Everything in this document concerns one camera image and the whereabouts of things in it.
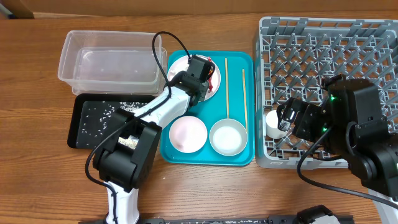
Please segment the red snack wrapper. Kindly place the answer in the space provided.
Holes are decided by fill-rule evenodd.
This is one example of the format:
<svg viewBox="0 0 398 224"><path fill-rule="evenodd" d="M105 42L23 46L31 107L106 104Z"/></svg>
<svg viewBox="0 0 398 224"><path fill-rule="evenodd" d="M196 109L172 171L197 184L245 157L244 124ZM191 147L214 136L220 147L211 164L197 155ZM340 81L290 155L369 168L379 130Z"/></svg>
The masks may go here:
<svg viewBox="0 0 398 224"><path fill-rule="evenodd" d="M210 57L207 57L207 59L209 62L211 62L211 68L210 68L210 71L209 71L209 74L208 74L207 80L206 80L208 82L208 93L210 93L213 89L213 85L211 82L212 82L212 76L215 72L215 64Z"/></svg>

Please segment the white cup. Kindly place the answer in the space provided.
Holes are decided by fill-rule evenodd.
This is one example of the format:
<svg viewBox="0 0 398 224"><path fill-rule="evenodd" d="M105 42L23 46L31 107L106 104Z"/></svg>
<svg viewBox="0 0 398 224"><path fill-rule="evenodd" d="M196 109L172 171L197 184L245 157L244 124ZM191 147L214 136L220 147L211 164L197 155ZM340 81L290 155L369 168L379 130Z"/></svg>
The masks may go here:
<svg viewBox="0 0 398 224"><path fill-rule="evenodd" d="M266 134L272 139L280 139L287 135L287 132L278 129L276 110L272 110L266 114Z"/></svg>

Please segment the small white dish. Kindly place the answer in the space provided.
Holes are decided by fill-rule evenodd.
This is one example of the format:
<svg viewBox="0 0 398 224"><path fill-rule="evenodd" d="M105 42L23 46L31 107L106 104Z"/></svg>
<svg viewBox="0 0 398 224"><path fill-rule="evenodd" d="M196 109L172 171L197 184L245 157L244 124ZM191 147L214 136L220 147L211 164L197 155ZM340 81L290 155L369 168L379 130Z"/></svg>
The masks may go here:
<svg viewBox="0 0 398 224"><path fill-rule="evenodd" d="M169 131L169 139L176 150L189 154L199 151L206 143L207 128L194 116L182 116L175 120Z"/></svg>

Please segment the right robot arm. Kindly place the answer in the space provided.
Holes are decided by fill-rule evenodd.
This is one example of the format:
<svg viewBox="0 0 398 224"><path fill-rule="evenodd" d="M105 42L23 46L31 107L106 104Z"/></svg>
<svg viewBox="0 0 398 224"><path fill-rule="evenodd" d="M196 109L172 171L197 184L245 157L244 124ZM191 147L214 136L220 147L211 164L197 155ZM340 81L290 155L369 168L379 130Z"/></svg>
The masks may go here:
<svg viewBox="0 0 398 224"><path fill-rule="evenodd" d="M298 176L316 187L370 199L383 223L397 223L397 134L388 131L377 86L346 75L326 77L328 93L319 106L291 97L277 108L277 127L312 142L297 164ZM344 159L368 192L335 187L302 174L304 160L322 147L332 160Z"/></svg>

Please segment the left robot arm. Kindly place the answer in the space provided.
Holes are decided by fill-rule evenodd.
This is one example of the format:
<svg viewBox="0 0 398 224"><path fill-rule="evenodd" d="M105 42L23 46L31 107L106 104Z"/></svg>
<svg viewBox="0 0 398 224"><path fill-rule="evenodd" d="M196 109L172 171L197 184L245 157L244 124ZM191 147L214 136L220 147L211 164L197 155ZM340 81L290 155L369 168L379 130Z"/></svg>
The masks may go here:
<svg viewBox="0 0 398 224"><path fill-rule="evenodd" d="M87 178L108 193L109 212L103 223L137 223L138 191L153 165L162 130L203 101L212 80L212 73L196 77L178 72L150 103L133 112L116 113L113 127L85 163Z"/></svg>

